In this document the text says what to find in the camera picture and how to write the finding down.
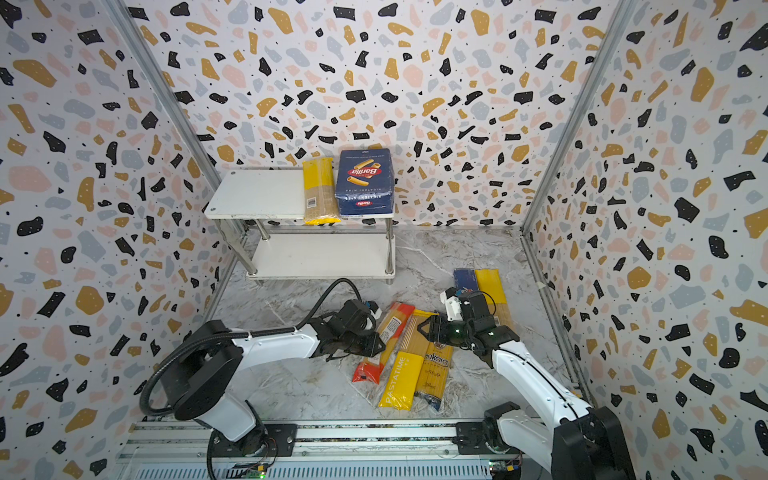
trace pasta box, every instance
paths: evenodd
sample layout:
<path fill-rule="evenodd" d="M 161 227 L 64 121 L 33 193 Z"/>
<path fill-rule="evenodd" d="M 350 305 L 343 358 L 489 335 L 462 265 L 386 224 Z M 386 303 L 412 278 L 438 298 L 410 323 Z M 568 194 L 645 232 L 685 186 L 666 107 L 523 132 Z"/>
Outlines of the pasta box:
<path fill-rule="evenodd" d="M 391 214 L 394 197 L 395 176 L 388 149 L 341 152 L 336 199 L 343 217 Z"/>

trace terrazzo wall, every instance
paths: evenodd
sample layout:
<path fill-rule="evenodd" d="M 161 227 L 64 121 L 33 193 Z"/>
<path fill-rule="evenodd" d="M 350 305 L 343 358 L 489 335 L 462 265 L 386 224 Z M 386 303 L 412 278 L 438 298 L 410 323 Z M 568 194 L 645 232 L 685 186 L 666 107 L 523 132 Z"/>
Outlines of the terrazzo wall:
<path fill-rule="evenodd" d="M 0 15 L 0 478 L 106 478 L 229 254 L 101 5 Z"/>
<path fill-rule="evenodd" d="M 397 221 L 478 226 L 525 216 L 616 1 L 128 4 L 220 170 L 380 145 Z"/>
<path fill-rule="evenodd" d="M 768 478 L 768 5 L 638 2 L 531 239 L 638 478 Z"/>

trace barcode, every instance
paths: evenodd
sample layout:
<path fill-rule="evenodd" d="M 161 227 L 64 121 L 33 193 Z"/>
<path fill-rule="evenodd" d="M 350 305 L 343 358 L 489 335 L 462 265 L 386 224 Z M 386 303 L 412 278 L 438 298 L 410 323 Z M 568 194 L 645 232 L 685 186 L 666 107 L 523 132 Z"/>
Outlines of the barcode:
<path fill-rule="evenodd" d="M 382 339 L 382 342 L 386 344 L 389 341 L 389 339 L 391 339 L 392 336 L 395 335 L 395 332 L 397 331 L 397 329 L 400 327 L 401 324 L 402 322 L 400 321 L 399 318 L 397 318 L 396 316 L 392 317 L 392 319 L 389 321 L 389 325 L 387 325 L 384 331 L 381 332 L 381 335 L 379 335 Z M 376 354 L 376 356 L 371 358 L 371 361 L 375 363 L 381 363 L 381 356 L 382 356 L 382 353 L 379 352 Z"/>

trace metal corner post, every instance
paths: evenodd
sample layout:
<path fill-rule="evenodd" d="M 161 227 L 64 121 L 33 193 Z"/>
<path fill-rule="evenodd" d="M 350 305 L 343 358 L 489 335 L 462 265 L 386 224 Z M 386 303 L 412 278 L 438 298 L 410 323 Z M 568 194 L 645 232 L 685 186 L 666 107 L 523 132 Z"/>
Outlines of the metal corner post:
<path fill-rule="evenodd" d="M 216 168 L 209 162 L 208 154 L 197 139 L 194 130 L 192 130 L 192 125 L 181 110 L 179 103 L 176 101 L 176 96 L 170 89 L 170 86 L 168 86 L 168 83 L 166 83 L 162 70 L 157 65 L 152 52 L 144 41 L 144 37 L 139 32 L 138 27 L 128 13 L 124 1 L 101 0 L 101 4 L 106 8 L 115 28 L 125 40 L 125 43 L 131 51 L 131 55 L 141 68 L 141 73 L 146 77 L 147 82 L 157 95 L 157 99 L 165 109 L 165 113 L 170 117 L 171 123 L 176 127 L 176 130 L 179 132 L 184 143 L 192 151 L 192 155 L 197 160 L 198 167 L 203 171 L 203 176 L 205 177 L 206 182 L 215 191 L 221 184 L 219 172 L 217 172 Z M 243 221 L 227 221 L 230 222 L 232 228 L 240 233 L 240 235 L 245 234 L 246 228 Z"/>
<path fill-rule="evenodd" d="M 552 160 L 549 162 L 547 169 L 544 172 L 544 176 L 536 189 L 536 194 L 531 202 L 528 212 L 525 214 L 525 219 L 522 224 L 522 231 L 526 233 L 530 231 L 533 225 L 536 213 L 541 205 L 544 203 L 547 197 L 547 190 L 554 183 L 554 179 L 557 177 L 560 167 L 562 167 L 565 161 L 565 155 L 568 153 L 568 149 L 571 147 L 576 132 L 578 131 L 581 121 L 587 114 L 587 109 L 594 97 L 595 92 L 600 86 L 601 79 L 611 63 L 611 59 L 614 56 L 614 51 L 618 45 L 621 36 L 624 34 L 624 30 L 627 27 L 627 23 L 634 11 L 634 7 L 638 0 L 618 0 L 618 5 L 614 10 L 614 14 L 608 23 L 608 29 L 605 33 L 605 39 L 598 50 L 598 54 L 594 58 L 594 65 L 587 75 L 587 80 L 584 83 L 584 88 L 581 89 L 581 93 L 576 99 L 576 104 L 571 110 L 571 115 L 568 117 L 568 121 L 565 123 L 565 129 L 562 137 L 558 142 L 557 147 L 552 154 Z"/>

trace red logo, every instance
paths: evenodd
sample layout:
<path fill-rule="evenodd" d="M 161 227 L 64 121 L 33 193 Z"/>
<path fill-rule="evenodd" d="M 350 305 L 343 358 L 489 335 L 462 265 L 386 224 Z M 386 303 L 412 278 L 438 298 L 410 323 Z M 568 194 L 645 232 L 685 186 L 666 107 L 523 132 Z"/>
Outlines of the red logo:
<path fill-rule="evenodd" d="M 346 174 L 353 175 L 354 177 L 370 178 L 380 173 L 382 173 L 380 168 L 355 168 L 348 171 Z"/>

